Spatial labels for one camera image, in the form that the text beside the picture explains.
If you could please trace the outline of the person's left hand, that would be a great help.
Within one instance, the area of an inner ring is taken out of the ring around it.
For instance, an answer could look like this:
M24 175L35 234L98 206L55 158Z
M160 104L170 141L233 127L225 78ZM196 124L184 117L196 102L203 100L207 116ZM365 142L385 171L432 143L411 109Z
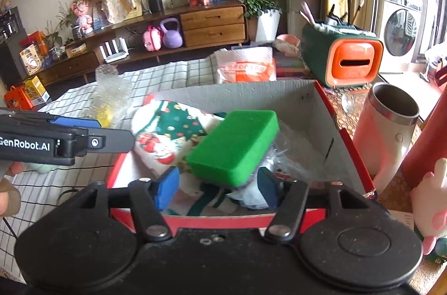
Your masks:
M23 172L21 162L1 161L0 216L14 216L20 211L20 192L6 178Z

